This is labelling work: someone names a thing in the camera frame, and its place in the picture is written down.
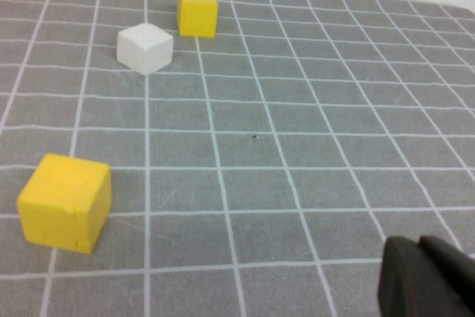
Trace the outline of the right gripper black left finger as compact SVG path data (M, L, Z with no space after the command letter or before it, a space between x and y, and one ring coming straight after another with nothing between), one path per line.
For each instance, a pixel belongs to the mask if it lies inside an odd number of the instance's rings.
M473 316L474 289L455 290L417 242L390 236L378 287L382 316Z

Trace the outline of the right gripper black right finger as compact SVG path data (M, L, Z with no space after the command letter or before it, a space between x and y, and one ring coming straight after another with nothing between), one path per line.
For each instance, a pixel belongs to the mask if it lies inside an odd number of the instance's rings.
M474 289L474 260L433 235L423 235L419 245L429 254L448 283L455 290Z

